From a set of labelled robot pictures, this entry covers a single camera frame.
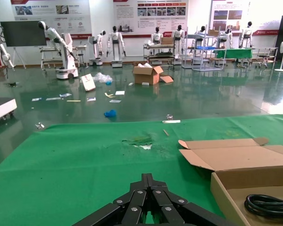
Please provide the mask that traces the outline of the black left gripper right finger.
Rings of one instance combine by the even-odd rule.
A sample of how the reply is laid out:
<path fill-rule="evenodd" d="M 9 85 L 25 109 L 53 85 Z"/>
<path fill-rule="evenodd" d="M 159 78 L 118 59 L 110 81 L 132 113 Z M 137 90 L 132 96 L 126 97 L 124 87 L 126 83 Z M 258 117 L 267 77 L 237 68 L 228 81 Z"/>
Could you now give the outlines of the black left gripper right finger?
<path fill-rule="evenodd" d="M 169 226 L 229 226 L 226 219 L 169 191 L 148 174 L 148 207 L 154 223 Z"/>

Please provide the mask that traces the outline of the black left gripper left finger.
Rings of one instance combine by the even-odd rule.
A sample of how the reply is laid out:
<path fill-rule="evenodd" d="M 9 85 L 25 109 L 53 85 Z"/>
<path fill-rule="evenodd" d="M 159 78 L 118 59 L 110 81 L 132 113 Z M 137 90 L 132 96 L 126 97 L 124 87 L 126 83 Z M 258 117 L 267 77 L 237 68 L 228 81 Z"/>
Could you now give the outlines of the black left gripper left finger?
<path fill-rule="evenodd" d="M 118 197 L 74 225 L 116 226 L 126 222 L 138 224 L 142 219 L 148 189 L 148 174 L 141 175 L 141 181 L 130 184 L 129 192 Z"/>

